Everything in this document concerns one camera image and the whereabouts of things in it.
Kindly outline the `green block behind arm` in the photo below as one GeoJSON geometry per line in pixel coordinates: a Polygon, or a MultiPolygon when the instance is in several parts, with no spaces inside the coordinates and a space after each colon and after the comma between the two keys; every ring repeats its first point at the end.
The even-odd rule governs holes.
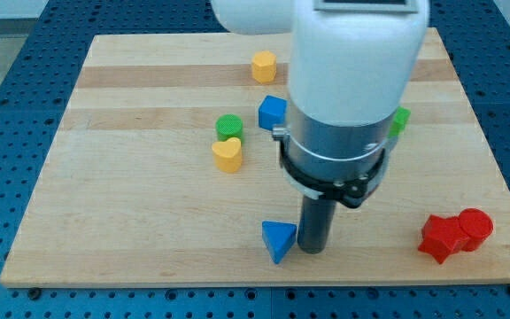
{"type": "Polygon", "coordinates": [[[406,124],[410,118],[411,111],[407,108],[400,106],[393,117],[393,122],[390,126],[388,138],[399,136],[405,129],[406,124]]]}

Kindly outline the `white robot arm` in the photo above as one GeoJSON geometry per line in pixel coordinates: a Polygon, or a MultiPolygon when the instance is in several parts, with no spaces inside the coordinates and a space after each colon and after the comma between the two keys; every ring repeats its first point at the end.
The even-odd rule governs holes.
{"type": "Polygon", "coordinates": [[[429,24],[427,1],[213,0],[228,31],[291,33],[286,158],[342,182],[377,161],[429,24]]]}

